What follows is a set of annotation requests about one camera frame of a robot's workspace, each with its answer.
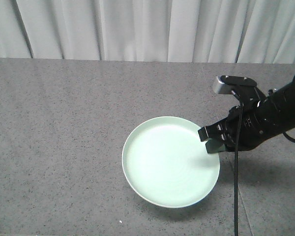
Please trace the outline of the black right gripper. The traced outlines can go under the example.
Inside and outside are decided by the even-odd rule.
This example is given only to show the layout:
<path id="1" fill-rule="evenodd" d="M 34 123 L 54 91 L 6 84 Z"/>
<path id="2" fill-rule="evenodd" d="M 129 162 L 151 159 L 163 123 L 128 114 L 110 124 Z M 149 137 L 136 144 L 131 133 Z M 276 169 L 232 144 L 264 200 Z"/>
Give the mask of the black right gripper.
<path id="1" fill-rule="evenodd" d="M 266 140 L 283 133 L 283 110 L 273 104 L 262 104 L 240 116 L 224 118 L 221 123 L 198 130 L 206 142 L 208 154 L 253 150 Z"/>

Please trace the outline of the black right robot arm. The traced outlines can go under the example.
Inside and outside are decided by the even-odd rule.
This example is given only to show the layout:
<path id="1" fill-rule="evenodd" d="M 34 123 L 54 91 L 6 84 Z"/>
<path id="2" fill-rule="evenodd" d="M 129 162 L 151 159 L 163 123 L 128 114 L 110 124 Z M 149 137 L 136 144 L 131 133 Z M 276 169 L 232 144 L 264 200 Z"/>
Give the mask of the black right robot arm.
<path id="1" fill-rule="evenodd" d="M 226 118 L 198 130 L 209 154 L 250 151 L 295 128 L 295 75 L 269 95 L 260 91 L 254 80 L 230 75 L 218 76 L 213 90 L 233 95 L 240 105 L 232 107 Z"/>

